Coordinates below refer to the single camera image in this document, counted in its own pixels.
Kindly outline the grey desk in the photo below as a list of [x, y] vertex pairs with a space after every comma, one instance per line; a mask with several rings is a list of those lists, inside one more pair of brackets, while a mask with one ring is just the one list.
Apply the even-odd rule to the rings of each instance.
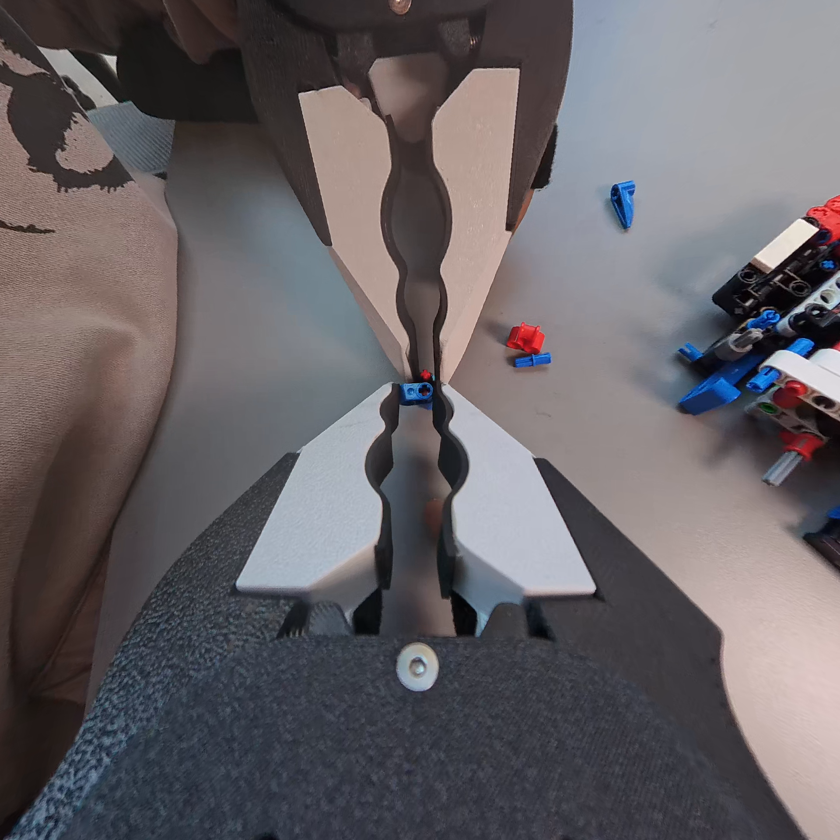
[[[838, 574], [801, 530], [824, 452], [779, 489], [739, 406], [675, 410], [711, 294], [838, 194], [837, 2], [581, 2], [553, 178], [497, 273], [454, 388], [554, 466], [720, 627], [731, 705], [802, 831], [838, 838]], [[622, 230], [614, 183], [636, 183]], [[178, 337], [114, 531], [89, 697], [163, 573], [285, 453], [392, 368], [253, 125], [179, 125]], [[516, 369], [509, 332], [552, 363]]]

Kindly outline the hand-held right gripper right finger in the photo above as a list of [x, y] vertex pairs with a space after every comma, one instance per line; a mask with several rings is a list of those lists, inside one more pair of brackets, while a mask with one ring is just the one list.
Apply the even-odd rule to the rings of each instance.
[[448, 384], [437, 387], [434, 427], [448, 484], [441, 596], [484, 621], [500, 604], [592, 596], [595, 581], [532, 453]]

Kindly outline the partly built toy brick car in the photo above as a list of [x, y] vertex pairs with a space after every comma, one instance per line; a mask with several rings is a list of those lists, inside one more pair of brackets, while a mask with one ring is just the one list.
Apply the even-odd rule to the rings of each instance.
[[781, 486], [839, 441], [839, 197], [811, 207], [712, 296], [733, 326], [701, 350], [678, 349], [699, 382], [677, 409], [699, 416], [743, 396], [775, 426], [780, 456], [762, 477]]

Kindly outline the person's beige printed hoodie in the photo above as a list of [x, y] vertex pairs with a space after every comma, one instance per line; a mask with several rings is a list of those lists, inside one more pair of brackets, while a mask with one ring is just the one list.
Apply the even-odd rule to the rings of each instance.
[[2, 2], [1, 810], [84, 717], [112, 529], [175, 351], [177, 234], [41, 47], [113, 52], [120, 2]]

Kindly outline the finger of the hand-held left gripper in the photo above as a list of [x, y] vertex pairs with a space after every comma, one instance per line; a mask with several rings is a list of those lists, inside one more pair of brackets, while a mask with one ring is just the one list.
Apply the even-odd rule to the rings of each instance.
[[446, 314], [438, 377], [461, 362], [507, 250], [508, 199], [520, 70], [472, 70], [437, 110], [433, 161], [446, 190], [448, 245], [440, 275]]
[[417, 375], [416, 332], [406, 311], [407, 267], [392, 236], [389, 125], [345, 87], [299, 94], [329, 251], [397, 373]]

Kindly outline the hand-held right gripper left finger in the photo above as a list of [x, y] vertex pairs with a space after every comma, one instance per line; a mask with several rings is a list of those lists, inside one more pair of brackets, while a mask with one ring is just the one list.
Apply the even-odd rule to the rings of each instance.
[[331, 602], [347, 617], [391, 585], [390, 503], [400, 389], [383, 385], [298, 452], [236, 581], [238, 592]]

